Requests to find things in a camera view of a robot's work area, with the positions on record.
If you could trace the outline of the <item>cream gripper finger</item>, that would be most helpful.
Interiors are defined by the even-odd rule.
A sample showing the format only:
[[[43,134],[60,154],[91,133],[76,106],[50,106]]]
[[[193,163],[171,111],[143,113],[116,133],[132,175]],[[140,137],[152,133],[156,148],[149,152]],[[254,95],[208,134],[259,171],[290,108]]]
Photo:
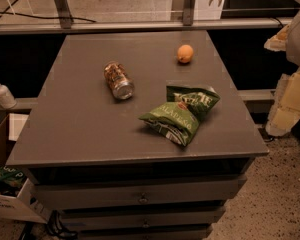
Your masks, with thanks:
[[[281,75],[265,129],[271,136],[283,136],[290,132],[299,120],[300,67],[292,75]]]
[[[290,25],[284,26],[279,32],[277,32],[274,36],[269,38],[265,42],[264,48],[275,52],[285,51],[289,27]]]

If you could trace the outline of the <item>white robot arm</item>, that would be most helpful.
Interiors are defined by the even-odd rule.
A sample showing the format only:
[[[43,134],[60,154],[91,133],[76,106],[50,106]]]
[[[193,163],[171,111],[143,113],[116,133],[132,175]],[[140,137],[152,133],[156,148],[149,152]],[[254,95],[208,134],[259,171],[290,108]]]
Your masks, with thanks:
[[[279,137],[290,132],[300,120],[300,11],[288,25],[268,39],[264,47],[271,51],[285,51],[287,60],[298,66],[291,76],[281,76],[268,115],[266,132]]]

